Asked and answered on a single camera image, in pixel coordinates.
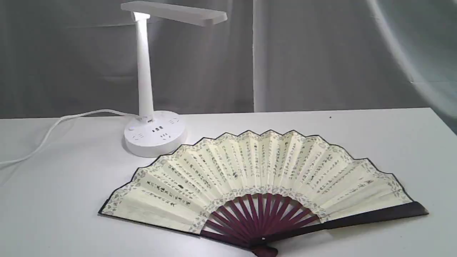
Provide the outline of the cream paper folding fan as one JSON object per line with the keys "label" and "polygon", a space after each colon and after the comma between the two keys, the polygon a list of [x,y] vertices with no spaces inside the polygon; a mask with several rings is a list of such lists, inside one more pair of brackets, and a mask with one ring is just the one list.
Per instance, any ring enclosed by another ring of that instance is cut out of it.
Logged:
{"label": "cream paper folding fan", "polygon": [[276,257],[275,241],[428,215],[392,173],[319,135],[247,130],[137,168],[98,211]]}

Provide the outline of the white desk lamp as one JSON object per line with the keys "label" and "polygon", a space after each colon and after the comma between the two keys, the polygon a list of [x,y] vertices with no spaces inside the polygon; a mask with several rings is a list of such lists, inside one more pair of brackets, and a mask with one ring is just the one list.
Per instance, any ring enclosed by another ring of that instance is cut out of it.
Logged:
{"label": "white desk lamp", "polygon": [[121,9],[132,15],[136,28],[137,83],[139,113],[124,129],[127,149],[140,157],[158,157],[171,153],[185,143],[187,130],[181,117],[154,108],[147,20],[158,17],[202,27],[227,21],[227,13],[150,1],[130,1]]}

